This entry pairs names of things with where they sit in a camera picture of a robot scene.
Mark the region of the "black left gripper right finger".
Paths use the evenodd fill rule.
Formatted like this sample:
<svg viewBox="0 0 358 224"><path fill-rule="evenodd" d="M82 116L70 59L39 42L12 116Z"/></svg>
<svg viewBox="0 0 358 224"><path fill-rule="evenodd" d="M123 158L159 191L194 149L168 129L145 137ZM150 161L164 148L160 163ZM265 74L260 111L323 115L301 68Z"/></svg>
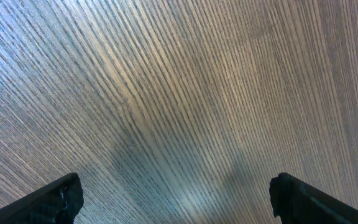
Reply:
<svg viewBox="0 0 358 224"><path fill-rule="evenodd" d="M282 172L270 181L273 215L282 224L358 224L358 210Z"/></svg>

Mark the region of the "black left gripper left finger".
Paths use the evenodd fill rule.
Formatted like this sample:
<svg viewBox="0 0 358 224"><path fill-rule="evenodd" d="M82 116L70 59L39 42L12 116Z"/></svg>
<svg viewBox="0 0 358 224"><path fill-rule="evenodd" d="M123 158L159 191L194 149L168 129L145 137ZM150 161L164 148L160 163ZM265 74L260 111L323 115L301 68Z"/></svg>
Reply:
<svg viewBox="0 0 358 224"><path fill-rule="evenodd" d="M73 224L83 204L80 178L69 173L0 208L0 224Z"/></svg>

